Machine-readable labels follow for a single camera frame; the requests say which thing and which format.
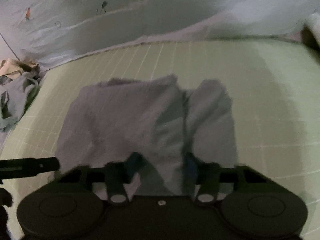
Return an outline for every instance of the circular pad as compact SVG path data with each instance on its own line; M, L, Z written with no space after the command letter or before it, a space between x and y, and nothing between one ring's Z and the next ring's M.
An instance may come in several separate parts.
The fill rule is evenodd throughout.
M239 193L221 203L225 221L245 236L273 238L290 236L305 224L308 209L290 193Z
M24 198L17 218L27 234L56 240L87 232L102 212L103 203L94 193L77 185L62 184L53 193L36 191Z

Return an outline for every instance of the gray towel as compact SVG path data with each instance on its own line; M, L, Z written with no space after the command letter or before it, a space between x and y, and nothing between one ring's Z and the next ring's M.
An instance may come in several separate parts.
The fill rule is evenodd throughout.
M218 81L184 91L174 75L151 82L112 79L84 87L71 104L55 156L62 173L103 167L141 153L136 194L181 195L183 150L225 167L236 163L231 100Z

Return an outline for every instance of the beige cloth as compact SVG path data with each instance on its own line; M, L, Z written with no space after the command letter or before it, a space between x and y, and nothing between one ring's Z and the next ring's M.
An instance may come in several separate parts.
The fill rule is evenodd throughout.
M3 60L0 66L0 76L6 76L10 79L19 78L23 72L30 71L37 64L34 63L24 63L18 60L14 60L12 58L8 58L7 60Z

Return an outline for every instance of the white bedsheet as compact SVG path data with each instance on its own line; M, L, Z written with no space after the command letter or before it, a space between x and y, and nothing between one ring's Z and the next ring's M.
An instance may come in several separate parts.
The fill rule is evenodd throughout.
M19 58L51 68L126 42L299 31L317 8L320 0L0 0L0 33Z

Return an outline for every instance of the gray crumpled shirt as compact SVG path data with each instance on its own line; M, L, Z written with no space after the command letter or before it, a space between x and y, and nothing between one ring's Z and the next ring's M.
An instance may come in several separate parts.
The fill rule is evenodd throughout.
M35 73L24 72L11 80L0 77L0 129L14 125L23 116L26 107L36 96L38 82Z

